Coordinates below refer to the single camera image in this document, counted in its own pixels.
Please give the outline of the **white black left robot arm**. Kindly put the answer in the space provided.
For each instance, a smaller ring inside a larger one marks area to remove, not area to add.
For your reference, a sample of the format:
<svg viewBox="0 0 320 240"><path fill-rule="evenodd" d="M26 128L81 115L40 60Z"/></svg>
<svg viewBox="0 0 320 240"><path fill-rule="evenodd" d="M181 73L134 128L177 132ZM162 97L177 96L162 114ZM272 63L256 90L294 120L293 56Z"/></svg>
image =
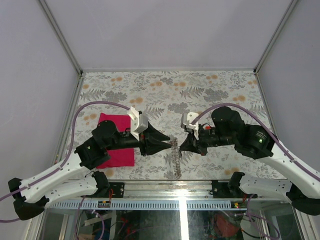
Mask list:
<svg viewBox="0 0 320 240"><path fill-rule="evenodd" d="M169 140L150 124L134 136L128 130L118 131L113 121L102 121L65 162L28 179L15 177L8 182L15 213L19 220L26 221L60 201L105 197L110 191L109 181L94 169L111 158L109 150L138 148L142 156L151 156L171 148Z"/></svg>

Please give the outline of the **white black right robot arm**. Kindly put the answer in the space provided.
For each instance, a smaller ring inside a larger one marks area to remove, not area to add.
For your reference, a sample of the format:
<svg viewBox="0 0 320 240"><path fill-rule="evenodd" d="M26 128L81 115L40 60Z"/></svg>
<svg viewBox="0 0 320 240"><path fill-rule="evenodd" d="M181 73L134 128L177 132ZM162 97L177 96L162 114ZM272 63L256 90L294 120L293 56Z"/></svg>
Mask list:
<svg viewBox="0 0 320 240"><path fill-rule="evenodd" d="M318 216L320 214L320 173L288 150L278 137L261 122L246 124L238 111L220 104L211 110L213 126L199 124L200 115L189 112L182 115L181 127L187 132L180 151L205 156L208 148L234 146L239 154L269 165L284 180L253 177L235 171L228 182L212 182L212 195L263 196L287 202L298 211Z"/></svg>

